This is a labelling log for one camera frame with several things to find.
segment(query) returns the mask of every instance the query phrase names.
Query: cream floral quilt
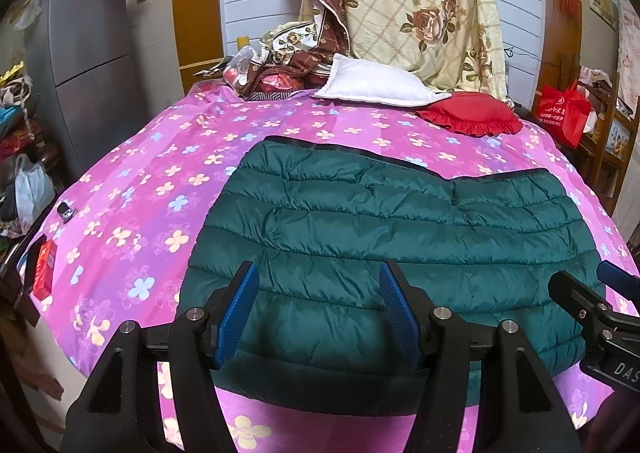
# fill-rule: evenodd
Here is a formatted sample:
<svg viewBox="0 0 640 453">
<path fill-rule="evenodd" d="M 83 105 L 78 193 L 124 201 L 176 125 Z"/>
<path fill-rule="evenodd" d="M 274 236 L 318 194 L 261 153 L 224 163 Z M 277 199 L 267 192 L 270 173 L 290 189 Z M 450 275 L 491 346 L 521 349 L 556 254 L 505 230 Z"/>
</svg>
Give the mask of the cream floral quilt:
<svg viewBox="0 0 640 453">
<path fill-rule="evenodd" d="M 440 90 L 506 96 L 495 0 L 343 2 L 355 57 L 403 68 Z"/>
</svg>

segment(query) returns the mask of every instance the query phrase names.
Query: red shopping bag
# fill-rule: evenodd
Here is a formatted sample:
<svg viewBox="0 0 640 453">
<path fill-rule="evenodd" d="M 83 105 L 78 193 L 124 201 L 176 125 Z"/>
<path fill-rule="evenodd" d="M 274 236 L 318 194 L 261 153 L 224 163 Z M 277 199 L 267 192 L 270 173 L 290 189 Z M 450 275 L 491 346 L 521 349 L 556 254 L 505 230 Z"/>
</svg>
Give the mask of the red shopping bag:
<svg viewBox="0 0 640 453">
<path fill-rule="evenodd" d="M 549 85 L 542 89 L 536 117 L 558 143 L 577 148 L 591 104 L 575 88 L 578 80 L 564 92 Z"/>
</svg>

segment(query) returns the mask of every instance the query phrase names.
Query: plastic bag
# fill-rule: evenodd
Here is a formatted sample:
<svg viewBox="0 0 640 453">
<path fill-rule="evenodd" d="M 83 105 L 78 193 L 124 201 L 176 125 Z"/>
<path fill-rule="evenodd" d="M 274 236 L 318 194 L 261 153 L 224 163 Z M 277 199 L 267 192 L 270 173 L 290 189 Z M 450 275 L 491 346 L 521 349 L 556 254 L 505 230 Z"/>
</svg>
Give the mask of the plastic bag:
<svg viewBox="0 0 640 453">
<path fill-rule="evenodd" d="M 562 146 L 578 147 L 591 111 L 591 104 L 576 91 L 578 80 L 564 92 L 545 85 L 536 117 L 543 128 Z"/>
<path fill-rule="evenodd" d="M 253 58 L 255 58 L 255 51 L 251 45 L 245 45 L 225 67 L 222 77 L 234 90 L 238 91 L 246 85 L 249 64 Z"/>
<path fill-rule="evenodd" d="M 15 207 L 24 233 L 55 197 L 53 181 L 43 166 L 32 164 L 29 157 L 20 154 L 15 161 Z"/>
<path fill-rule="evenodd" d="M 29 0 L 18 19 L 14 22 L 14 29 L 25 30 L 40 14 L 42 0 Z"/>
</svg>

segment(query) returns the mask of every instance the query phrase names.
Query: silver refrigerator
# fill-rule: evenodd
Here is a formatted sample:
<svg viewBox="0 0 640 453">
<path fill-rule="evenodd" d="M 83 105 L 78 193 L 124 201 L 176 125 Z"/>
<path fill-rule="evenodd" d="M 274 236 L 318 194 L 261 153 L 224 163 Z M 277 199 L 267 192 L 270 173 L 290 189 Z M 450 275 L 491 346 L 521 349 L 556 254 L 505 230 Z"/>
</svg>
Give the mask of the silver refrigerator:
<svg viewBox="0 0 640 453">
<path fill-rule="evenodd" d="M 126 0 L 41 0 L 26 29 L 36 119 L 72 180 L 151 118 L 132 57 Z"/>
</svg>

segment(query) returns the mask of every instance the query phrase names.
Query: metal screw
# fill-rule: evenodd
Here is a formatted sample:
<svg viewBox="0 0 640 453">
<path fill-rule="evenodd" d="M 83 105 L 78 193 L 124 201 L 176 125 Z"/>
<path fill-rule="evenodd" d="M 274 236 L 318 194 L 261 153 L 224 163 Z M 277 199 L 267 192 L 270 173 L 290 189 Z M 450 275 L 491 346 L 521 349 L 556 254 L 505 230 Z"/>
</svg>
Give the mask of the metal screw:
<svg viewBox="0 0 640 453">
<path fill-rule="evenodd" d="M 433 309 L 433 315 L 438 319 L 449 319 L 451 311 L 447 307 L 436 307 Z"/>
<path fill-rule="evenodd" d="M 122 332 L 123 334 L 128 334 L 129 332 L 133 332 L 135 328 L 136 328 L 136 322 L 129 319 L 127 321 L 124 321 L 120 325 L 119 331 Z"/>
<path fill-rule="evenodd" d="M 504 328 L 509 334 L 516 334 L 518 329 L 518 324 L 513 321 L 513 319 L 506 319 L 502 322 L 502 328 Z"/>
<path fill-rule="evenodd" d="M 204 316 L 204 311 L 201 307 L 193 307 L 187 311 L 187 319 L 191 321 L 197 321 Z"/>
</svg>

